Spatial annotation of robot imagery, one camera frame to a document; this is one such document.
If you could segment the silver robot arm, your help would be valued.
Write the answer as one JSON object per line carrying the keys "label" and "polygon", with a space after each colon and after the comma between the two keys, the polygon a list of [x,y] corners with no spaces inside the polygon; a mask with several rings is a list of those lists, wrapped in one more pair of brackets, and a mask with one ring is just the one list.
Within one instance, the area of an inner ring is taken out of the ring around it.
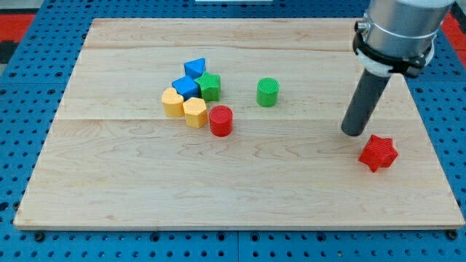
{"label": "silver robot arm", "polygon": [[416,78],[433,59],[435,39],[453,0],[371,0],[355,22],[352,48],[364,69]]}

